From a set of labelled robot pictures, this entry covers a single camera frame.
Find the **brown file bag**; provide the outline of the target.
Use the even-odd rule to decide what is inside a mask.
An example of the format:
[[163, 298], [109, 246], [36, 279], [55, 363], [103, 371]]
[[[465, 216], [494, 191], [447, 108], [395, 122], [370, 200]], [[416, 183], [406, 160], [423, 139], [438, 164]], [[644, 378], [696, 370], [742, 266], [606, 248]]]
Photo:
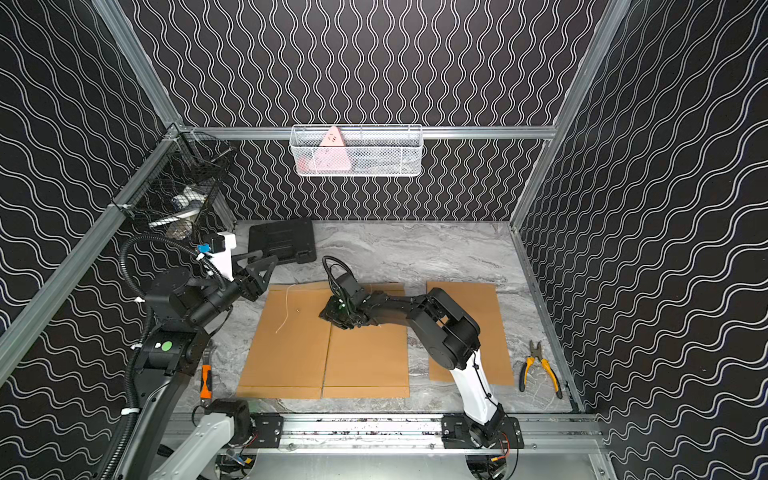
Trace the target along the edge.
[[492, 386], [512, 386], [515, 374], [507, 349], [496, 286], [489, 283], [429, 281], [427, 290], [441, 288], [479, 325], [480, 354]]
[[330, 330], [323, 393], [330, 399], [410, 396], [408, 330], [384, 324]]
[[319, 399], [331, 324], [319, 313], [331, 296], [320, 282], [272, 286], [236, 395], [259, 399]]

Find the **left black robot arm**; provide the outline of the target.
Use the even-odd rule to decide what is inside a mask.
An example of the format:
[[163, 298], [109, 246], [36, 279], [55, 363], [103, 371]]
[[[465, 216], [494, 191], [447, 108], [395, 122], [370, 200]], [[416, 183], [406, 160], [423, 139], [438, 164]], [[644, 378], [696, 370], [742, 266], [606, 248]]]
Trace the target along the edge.
[[[130, 250], [139, 243], [159, 243], [189, 255], [200, 267], [197, 277], [186, 267], [158, 274], [148, 289], [133, 278], [128, 264]], [[161, 445], [162, 436], [183, 391], [195, 377], [213, 335], [206, 327], [230, 311], [240, 299], [256, 301], [267, 292], [278, 264], [275, 256], [257, 259], [228, 257], [232, 275], [226, 277], [203, 246], [158, 234], [136, 235], [122, 245], [119, 268], [145, 308], [140, 338], [132, 347], [123, 378], [126, 404], [117, 430], [103, 457], [101, 479], [146, 479]]]

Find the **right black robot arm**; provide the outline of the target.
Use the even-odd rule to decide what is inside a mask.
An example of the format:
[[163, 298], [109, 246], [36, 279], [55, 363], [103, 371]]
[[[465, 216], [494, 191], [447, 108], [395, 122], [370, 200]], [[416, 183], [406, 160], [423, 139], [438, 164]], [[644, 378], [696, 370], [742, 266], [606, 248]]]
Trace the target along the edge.
[[441, 288], [417, 296], [369, 292], [340, 259], [326, 255], [322, 266], [331, 297], [319, 317], [342, 330], [388, 324], [410, 328], [458, 388], [464, 426], [460, 438], [476, 447], [499, 446], [505, 438], [506, 412], [482, 365], [477, 322]]

